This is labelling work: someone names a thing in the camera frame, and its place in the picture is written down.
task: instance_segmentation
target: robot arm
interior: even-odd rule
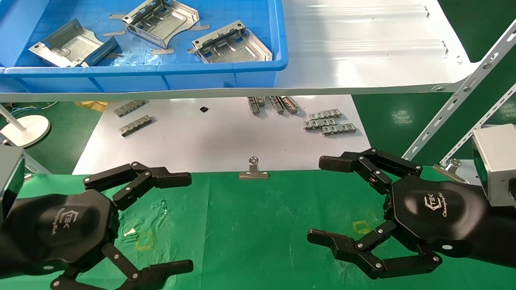
[[[492,207],[481,186],[421,179],[422,168],[394,155],[369,149],[322,156],[323,170],[357,172],[386,195],[385,223],[359,240],[311,229],[307,239],[331,249],[337,260],[356,264],[370,278],[430,273],[441,263],[436,252],[516,268],[516,209]],[[401,179],[396,182],[382,171]],[[395,237],[415,256],[381,260],[371,251]]]

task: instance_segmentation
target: metal bracket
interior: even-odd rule
[[[328,119],[328,118],[340,118],[342,116],[341,111],[338,109],[320,111],[313,114],[308,114],[310,120],[320,120],[320,119]]]
[[[281,97],[281,101],[283,102],[283,106],[287,109],[290,114],[296,114],[299,107],[296,102],[292,100],[291,97],[284,95]]]
[[[122,118],[123,116],[129,114],[130,112],[136,110],[137,108],[145,105],[145,100],[134,100],[134,101],[130,101],[129,103],[117,108],[114,110],[115,114],[117,114],[117,116],[119,118]]]
[[[444,106],[439,110],[437,115],[428,123],[426,128],[416,138],[414,143],[410,145],[408,150],[403,154],[402,158],[412,160],[417,153],[423,148],[428,140],[435,135],[441,126],[450,118],[457,108],[466,100],[466,98],[475,90],[489,72],[496,67],[502,58],[516,44],[516,20],[512,22],[507,30],[502,34],[494,46],[487,52],[481,62],[478,63],[476,70],[466,79],[458,91],[446,101]]]
[[[253,113],[253,115],[258,115],[258,113],[260,113],[260,107],[259,107],[259,102],[256,99],[256,97],[248,96],[247,102],[249,102],[249,108],[251,109],[251,112]]]
[[[141,117],[140,119],[132,122],[131,124],[125,125],[124,127],[118,129],[120,131],[120,134],[125,137],[128,136],[141,128],[150,125],[153,122],[152,118],[149,117],[149,115],[145,115]]]
[[[249,172],[240,172],[238,178],[241,180],[265,180],[269,179],[269,173],[258,171],[258,157],[249,158]]]
[[[114,37],[105,43],[98,40],[95,33],[82,27],[76,18],[43,41],[29,47],[29,51],[51,66],[90,67],[117,46],[118,42]]]
[[[279,96],[270,96],[269,101],[278,114],[283,114],[285,108],[283,107],[283,103],[281,102],[281,98]]]
[[[146,0],[122,18],[127,30],[164,49],[172,37],[198,21],[197,10],[174,0]]]
[[[482,127],[482,125],[489,120],[489,117],[492,116],[500,107],[516,92],[516,84],[512,85],[512,87],[502,95],[502,97],[496,101],[496,103],[487,111],[485,115],[478,120],[478,122],[462,137],[462,139],[453,146],[453,148],[439,161],[439,164],[445,164],[452,156],[459,150],[466,141],[468,141],[473,135],[474,130],[478,130]]]
[[[204,63],[272,60],[270,50],[240,21],[192,42]]]
[[[347,134],[347,133],[355,133],[357,128],[352,123],[349,124],[337,124],[331,126],[322,127],[322,134],[325,136],[329,135],[337,135],[337,134]]]

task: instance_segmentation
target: sheet metal part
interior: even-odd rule
[[[126,137],[151,123],[152,123],[152,118],[149,117],[149,115],[145,115],[145,116],[141,117],[140,119],[118,129],[118,131],[120,132],[120,134],[123,137]]]
[[[332,109],[309,114],[308,116],[310,120],[319,120],[328,118],[340,118],[342,116],[342,113],[338,109]]]
[[[265,106],[265,97],[264,96],[257,96],[256,101],[258,102],[258,106],[260,106],[260,107]]]
[[[198,21],[197,10],[174,0],[146,0],[122,18],[127,30],[164,49],[172,37]]]
[[[94,66],[117,46],[114,37],[102,42],[74,19],[29,47],[29,51],[51,66],[73,68]]]
[[[279,96],[270,96],[269,101],[278,114],[280,114],[280,115],[283,114],[285,109],[283,107],[283,103],[281,102],[281,98]]]
[[[134,100],[134,101],[130,101],[128,102],[127,104],[123,105],[123,106],[120,106],[119,108],[115,109],[114,112],[115,114],[121,118],[127,114],[129,114],[130,112],[136,110],[137,108],[145,105],[146,103],[146,100]]]
[[[306,131],[321,129],[325,126],[335,126],[338,125],[335,119],[321,119],[321,120],[310,120],[303,122],[303,129]]]
[[[240,21],[192,42],[204,63],[270,61],[270,50]]]
[[[253,156],[249,158],[249,171],[240,172],[238,178],[240,180],[266,180],[269,179],[269,173],[259,172],[258,157]]]
[[[348,134],[354,133],[357,131],[357,128],[352,123],[349,124],[337,124],[331,126],[323,126],[322,134],[325,136],[329,135],[338,135],[338,134]]]
[[[297,106],[296,102],[294,102],[294,100],[292,100],[291,97],[284,95],[281,97],[281,101],[283,102],[283,106],[287,109],[287,111],[290,114],[297,113],[297,110],[299,109],[299,107]]]
[[[251,109],[253,115],[258,115],[258,113],[260,113],[260,107],[258,106],[258,101],[256,100],[256,97],[247,97],[247,102],[249,103],[249,108]]]

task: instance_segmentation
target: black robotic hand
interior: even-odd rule
[[[83,180],[79,195],[46,195],[18,199],[0,228],[0,279],[46,275],[64,270],[53,290],[100,290],[75,281],[103,258],[127,277],[120,290],[163,288],[168,277],[191,272],[191,260],[151,265],[142,270],[113,246],[118,236],[118,211],[126,210],[153,187],[191,184],[190,173],[169,173],[134,162]],[[109,200],[101,191],[128,183]]]
[[[421,166],[374,148],[322,156],[319,168],[357,172],[386,195],[386,222],[359,240],[316,229],[307,237],[371,279],[430,273],[442,263],[436,252],[516,268],[516,208],[491,207],[481,186],[423,180]],[[382,170],[401,179],[393,183]],[[391,236],[417,255],[375,257],[371,251]]]

